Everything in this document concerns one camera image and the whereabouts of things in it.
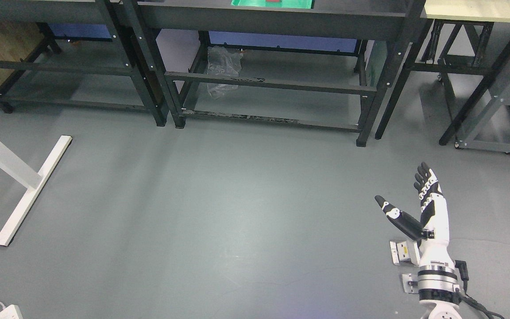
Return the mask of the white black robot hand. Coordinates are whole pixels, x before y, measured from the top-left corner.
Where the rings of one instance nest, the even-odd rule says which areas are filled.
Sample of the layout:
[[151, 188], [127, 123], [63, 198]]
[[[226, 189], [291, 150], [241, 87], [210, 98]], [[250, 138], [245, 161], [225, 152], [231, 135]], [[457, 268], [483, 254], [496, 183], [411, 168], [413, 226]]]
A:
[[448, 253], [450, 241], [447, 200], [435, 172], [425, 162], [417, 167], [413, 184], [420, 200], [420, 220], [397, 208], [380, 195], [375, 201], [387, 219], [419, 246], [419, 266], [453, 268]]

